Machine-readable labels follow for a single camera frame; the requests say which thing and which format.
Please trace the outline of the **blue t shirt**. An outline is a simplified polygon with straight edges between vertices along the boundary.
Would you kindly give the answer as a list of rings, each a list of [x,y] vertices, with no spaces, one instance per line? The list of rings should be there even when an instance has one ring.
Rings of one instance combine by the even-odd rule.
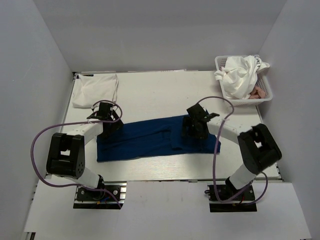
[[[181,136],[183,116],[126,123],[109,137],[98,136],[97,162],[183,154],[213,154],[217,138]]]

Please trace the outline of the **white printed t shirt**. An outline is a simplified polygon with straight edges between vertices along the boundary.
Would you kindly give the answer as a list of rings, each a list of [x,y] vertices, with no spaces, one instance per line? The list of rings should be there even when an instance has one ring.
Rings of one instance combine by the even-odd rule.
[[[229,99],[249,99],[250,92],[258,81],[258,74],[268,69],[270,64],[263,62],[259,55],[229,56],[225,66],[215,73],[215,79],[222,83]]]

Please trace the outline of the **pink t shirt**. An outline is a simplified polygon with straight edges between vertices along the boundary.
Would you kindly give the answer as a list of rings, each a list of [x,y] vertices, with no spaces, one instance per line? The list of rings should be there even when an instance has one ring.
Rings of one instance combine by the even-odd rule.
[[[249,94],[249,99],[264,99],[266,93],[259,86],[255,86]]]

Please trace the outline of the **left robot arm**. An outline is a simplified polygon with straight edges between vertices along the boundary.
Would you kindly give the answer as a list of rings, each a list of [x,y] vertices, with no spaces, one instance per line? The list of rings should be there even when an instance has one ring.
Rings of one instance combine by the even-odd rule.
[[[51,175],[67,178],[79,186],[87,187],[88,193],[99,200],[105,196],[102,177],[86,167],[85,146],[99,137],[107,139],[124,124],[120,107],[109,100],[99,100],[91,107],[93,113],[85,123],[67,133],[55,133],[51,138],[46,171]]]

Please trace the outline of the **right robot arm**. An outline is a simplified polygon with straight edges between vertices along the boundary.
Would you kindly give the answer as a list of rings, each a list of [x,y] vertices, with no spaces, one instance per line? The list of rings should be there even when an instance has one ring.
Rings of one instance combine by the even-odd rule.
[[[236,200],[259,174],[282,158],[282,152],[265,124],[259,123],[241,131],[240,126],[226,125],[230,114],[218,121],[211,121],[219,116],[217,113],[208,113],[196,103],[187,109],[187,116],[183,118],[182,136],[207,140],[210,134],[214,134],[216,144],[222,137],[239,146],[242,164],[225,180],[226,195]]]

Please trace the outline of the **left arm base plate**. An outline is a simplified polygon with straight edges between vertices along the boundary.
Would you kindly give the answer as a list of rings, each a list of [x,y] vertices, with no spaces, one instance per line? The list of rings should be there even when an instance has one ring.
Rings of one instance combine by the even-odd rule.
[[[119,204],[123,206],[126,198],[127,183],[114,182],[105,183],[105,189],[111,192]],[[120,207],[114,198],[106,192],[89,191],[83,187],[77,188],[74,202],[74,209],[87,210],[119,210]]]

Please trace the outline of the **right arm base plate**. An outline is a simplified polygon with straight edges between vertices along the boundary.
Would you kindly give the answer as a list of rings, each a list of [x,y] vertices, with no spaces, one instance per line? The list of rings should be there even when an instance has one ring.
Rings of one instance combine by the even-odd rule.
[[[208,185],[204,194],[208,197],[211,213],[246,213],[257,211],[256,203],[249,204],[256,199],[252,186],[227,203],[218,201],[213,185]]]

